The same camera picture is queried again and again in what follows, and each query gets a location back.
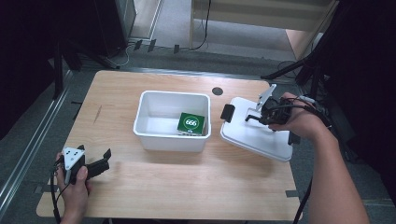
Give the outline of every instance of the person's arm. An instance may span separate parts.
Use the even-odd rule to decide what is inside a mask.
[[[86,182],[88,176],[87,167],[82,166],[78,170],[76,184],[66,186],[64,184],[64,172],[61,168],[57,172],[57,183],[60,190],[66,188],[62,197],[64,198],[64,216],[62,217],[62,224],[79,223],[85,215],[88,207],[88,194],[92,189],[89,182]]]
[[[285,93],[284,97],[294,98]],[[285,125],[270,125],[308,138],[315,150],[314,176],[309,200],[310,223],[369,223],[369,218],[349,175],[337,139],[315,115],[293,108]]]

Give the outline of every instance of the black curtain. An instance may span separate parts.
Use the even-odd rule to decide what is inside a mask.
[[[52,1],[0,1],[0,139],[53,81]]]
[[[352,3],[340,38],[322,53],[325,86],[356,135],[347,145],[375,168],[396,199],[396,1]]]

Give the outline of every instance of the wrist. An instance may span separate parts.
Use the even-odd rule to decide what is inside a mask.
[[[330,132],[330,130],[327,129],[324,125],[318,127],[314,131],[314,133],[315,134],[313,134],[312,137],[309,139],[314,145],[320,144],[322,142],[338,144],[338,140],[335,138],[332,132]]]
[[[61,224],[80,223],[83,218],[84,214],[80,213],[79,211],[64,211]]]

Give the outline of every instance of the black wire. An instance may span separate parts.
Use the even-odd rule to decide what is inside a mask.
[[[154,46],[155,49],[174,49],[172,47],[162,47],[162,46]]]
[[[309,109],[311,107],[307,106],[307,105],[277,105],[276,107],[272,107],[269,108],[267,110],[271,111],[271,110],[278,110],[279,108],[301,108],[301,109],[308,109],[308,111],[310,111]]]
[[[294,62],[294,61],[283,61],[283,62],[281,62],[281,63],[279,63],[279,64],[277,65],[277,71],[280,70],[280,69],[279,69],[279,66],[280,66],[282,63],[295,63],[295,62]],[[297,77],[297,74],[294,72],[294,70],[292,71],[292,73],[294,74],[294,77],[289,77],[289,76],[287,75],[287,73],[284,74],[283,76],[284,76],[284,77],[287,77],[287,78],[296,78],[296,77]]]
[[[52,198],[52,204],[53,204],[53,215],[55,216],[55,220],[57,223],[61,223],[61,215],[59,214],[59,209],[58,209],[58,205],[57,205],[57,200],[55,199],[55,185],[54,185],[54,173],[57,170],[57,166],[58,163],[55,162],[54,164],[54,169],[51,170],[51,174],[50,174],[50,195]]]
[[[61,192],[58,194],[58,197],[56,198],[56,203],[58,203],[59,198],[61,197],[62,193],[64,192],[65,189],[67,189],[67,187],[69,187],[70,183],[68,183],[66,185],[66,187],[64,187],[64,189],[61,190]]]
[[[206,15],[206,24],[205,24],[205,38],[204,41],[202,42],[202,44],[200,46],[198,46],[197,48],[194,49],[190,49],[190,50],[197,50],[199,49],[205,42],[206,42],[206,37],[207,37],[207,21],[209,20],[209,12],[210,12],[210,5],[212,4],[212,0],[209,0],[209,7],[207,8],[207,15]]]
[[[292,100],[293,102],[296,101],[296,100],[298,100],[298,101],[303,102],[304,104],[308,105],[309,107],[312,107],[313,109],[316,109],[314,106],[312,106],[311,104],[309,104],[309,102],[307,102],[307,101],[305,101],[305,100],[303,100],[303,99],[300,99],[299,96],[296,96],[296,97],[294,97],[294,98],[286,98],[285,100]]]
[[[298,207],[296,216],[294,217],[293,224],[298,223],[298,220],[300,219],[301,213],[304,210],[304,207],[305,207],[306,202],[308,201],[309,195],[311,195],[311,187],[312,187],[312,178],[311,178],[311,181],[309,182],[308,189],[306,189],[306,193],[303,197],[303,200],[301,201],[300,206]]]

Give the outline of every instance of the white container lid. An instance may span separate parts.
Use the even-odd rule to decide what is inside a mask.
[[[289,161],[292,146],[288,144],[289,131],[274,132],[255,119],[245,121],[256,102],[241,97],[232,99],[235,106],[231,122],[224,121],[220,134],[224,141],[277,161]]]

